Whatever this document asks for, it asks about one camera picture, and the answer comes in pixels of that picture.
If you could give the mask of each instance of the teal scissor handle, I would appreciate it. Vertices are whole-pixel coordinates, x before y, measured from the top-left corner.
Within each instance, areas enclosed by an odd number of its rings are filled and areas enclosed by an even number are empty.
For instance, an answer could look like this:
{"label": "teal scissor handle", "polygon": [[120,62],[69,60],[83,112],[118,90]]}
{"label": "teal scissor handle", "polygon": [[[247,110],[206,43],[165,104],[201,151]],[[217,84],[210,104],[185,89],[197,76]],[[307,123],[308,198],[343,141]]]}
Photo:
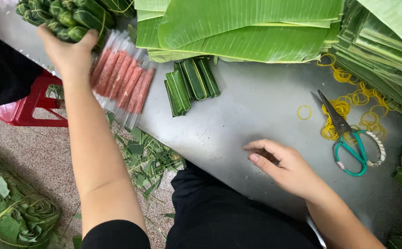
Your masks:
{"label": "teal scissor handle", "polygon": [[[366,131],[364,130],[360,130],[357,132],[352,132],[350,134],[353,135],[353,137],[356,139],[356,142],[358,143],[359,146],[359,150],[361,151],[361,155],[359,156],[348,144],[347,142],[345,142],[344,136],[341,136],[340,141],[336,144],[335,146],[335,156],[336,156],[336,163],[339,165],[339,167],[347,172],[349,175],[352,176],[361,176],[363,175],[366,171],[367,171],[367,156],[365,154],[365,148],[364,148],[364,144],[362,143],[361,137],[359,137],[359,133],[365,133]],[[359,171],[358,173],[353,173],[349,170],[347,170],[345,168],[345,166],[341,163],[341,160],[339,159],[339,147],[341,147],[341,145],[348,150],[348,152],[350,152],[351,155],[353,155],[362,165],[362,169],[361,171]]]}

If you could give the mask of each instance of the person's left hand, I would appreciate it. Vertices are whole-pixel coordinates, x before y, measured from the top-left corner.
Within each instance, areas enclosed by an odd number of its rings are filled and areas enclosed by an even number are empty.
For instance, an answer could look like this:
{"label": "person's left hand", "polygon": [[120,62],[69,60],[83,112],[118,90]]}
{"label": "person's left hand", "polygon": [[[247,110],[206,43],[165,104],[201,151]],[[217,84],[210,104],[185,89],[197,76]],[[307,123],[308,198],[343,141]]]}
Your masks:
{"label": "person's left hand", "polygon": [[89,30],[81,41],[75,44],[60,41],[47,29],[46,24],[40,25],[37,33],[63,79],[90,77],[91,52],[98,40],[98,32],[95,29]]}

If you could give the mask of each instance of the red plastic stool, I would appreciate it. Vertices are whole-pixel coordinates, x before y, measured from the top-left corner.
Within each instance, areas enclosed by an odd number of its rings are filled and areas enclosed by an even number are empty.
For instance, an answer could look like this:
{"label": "red plastic stool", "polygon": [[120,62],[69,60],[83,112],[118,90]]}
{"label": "red plastic stool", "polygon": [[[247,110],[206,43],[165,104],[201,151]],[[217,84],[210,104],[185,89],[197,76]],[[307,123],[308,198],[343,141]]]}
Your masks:
{"label": "red plastic stool", "polygon": [[[48,71],[43,71],[32,84],[29,96],[13,103],[0,105],[0,120],[14,126],[69,127],[67,119],[51,110],[59,108],[57,99],[45,97],[50,84],[62,86],[62,81]],[[59,120],[34,118],[33,113],[37,107],[52,113]]]}

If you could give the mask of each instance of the pink meat stick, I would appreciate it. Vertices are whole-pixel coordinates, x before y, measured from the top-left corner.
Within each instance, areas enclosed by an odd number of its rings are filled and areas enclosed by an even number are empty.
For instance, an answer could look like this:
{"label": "pink meat stick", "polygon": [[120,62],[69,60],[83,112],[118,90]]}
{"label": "pink meat stick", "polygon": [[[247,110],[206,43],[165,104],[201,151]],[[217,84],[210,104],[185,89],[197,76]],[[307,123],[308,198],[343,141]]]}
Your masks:
{"label": "pink meat stick", "polygon": [[138,61],[134,59],[134,60],[132,60],[132,63],[130,63],[129,67],[127,68],[126,74],[124,75],[124,78],[123,78],[123,82],[121,83],[121,86],[120,86],[121,91],[118,92],[118,99],[120,97],[122,97],[122,95],[124,93],[123,90],[126,89],[127,82],[129,82],[129,79],[132,76],[132,73],[135,70],[135,68],[137,67],[137,65],[138,65]]}
{"label": "pink meat stick", "polygon": [[116,76],[115,82],[113,83],[112,90],[110,91],[109,94],[109,99],[114,100],[116,97],[118,97],[118,92],[121,88],[121,83],[124,80],[124,76],[126,75],[127,69],[129,68],[129,65],[132,62],[132,57],[129,55],[126,55],[126,58],[124,58],[123,63],[121,64],[120,70],[118,72],[118,75]]}
{"label": "pink meat stick", "polygon": [[104,65],[103,71],[101,72],[101,75],[96,85],[96,91],[101,96],[104,95],[104,91],[106,90],[107,84],[109,82],[110,76],[112,74],[113,68],[115,67],[116,60],[118,59],[119,55],[120,55],[119,52],[111,54],[107,59],[106,64]]}
{"label": "pink meat stick", "polygon": [[133,88],[132,96],[130,97],[130,101],[129,101],[129,105],[127,105],[127,111],[129,113],[132,113],[133,110],[135,109],[135,105],[138,101],[139,92],[143,86],[145,75],[146,75],[146,72],[143,71],[141,73],[141,76],[138,79],[138,82],[136,83],[135,87]]}
{"label": "pink meat stick", "polygon": [[132,76],[130,77],[129,82],[126,84],[126,88],[124,88],[124,91],[122,91],[122,95],[118,97],[118,108],[124,108],[126,106],[130,93],[132,93],[133,87],[135,87],[135,84],[142,72],[143,69],[140,67],[137,67],[135,70],[133,70]]}
{"label": "pink meat stick", "polygon": [[90,74],[90,82],[91,82],[92,87],[96,84],[98,77],[100,76],[101,71],[104,68],[104,64],[106,64],[106,61],[109,58],[111,51],[112,51],[112,47],[108,47],[101,53],[100,58],[98,59],[97,65],[95,66],[92,73]]}
{"label": "pink meat stick", "polygon": [[124,61],[124,58],[126,58],[127,52],[125,50],[122,50],[119,52],[120,55],[118,56],[118,59],[116,60],[115,67],[113,68],[112,74],[109,78],[109,82],[107,84],[106,90],[104,91],[104,97],[109,97],[110,92],[112,91],[113,84],[115,83],[116,76],[118,75],[118,72],[120,71],[121,64]]}
{"label": "pink meat stick", "polygon": [[146,75],[144,76],[143,84],[139,91],[138,100],[135,104],[135,113],[140,114],[143,110],[144,102],[146,101],[147,92],[149,91],[150,82],[152,81],[153,74],[155,73],[154,68],[150,68]]}

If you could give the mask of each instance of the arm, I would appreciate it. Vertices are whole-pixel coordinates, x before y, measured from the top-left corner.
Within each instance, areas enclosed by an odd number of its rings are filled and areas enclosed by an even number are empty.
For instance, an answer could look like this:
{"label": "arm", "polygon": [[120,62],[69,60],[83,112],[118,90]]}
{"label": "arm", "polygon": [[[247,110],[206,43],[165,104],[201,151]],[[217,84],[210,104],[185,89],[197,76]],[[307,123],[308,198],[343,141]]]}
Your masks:
{"label": "arm", "polygon": [[329,248],[384,248],[302,156],[270,140],[244,146],[248,159],[287,192],[302,197]]}
{"label": "arm", "polygon": [[83,237],[98,224],[116,219],[131,221],[147,232],[123,157],[90,88],[96,31],[89,31],[76,44],[56,39],[45,24],[38,28],[38,35],[63,78]]}

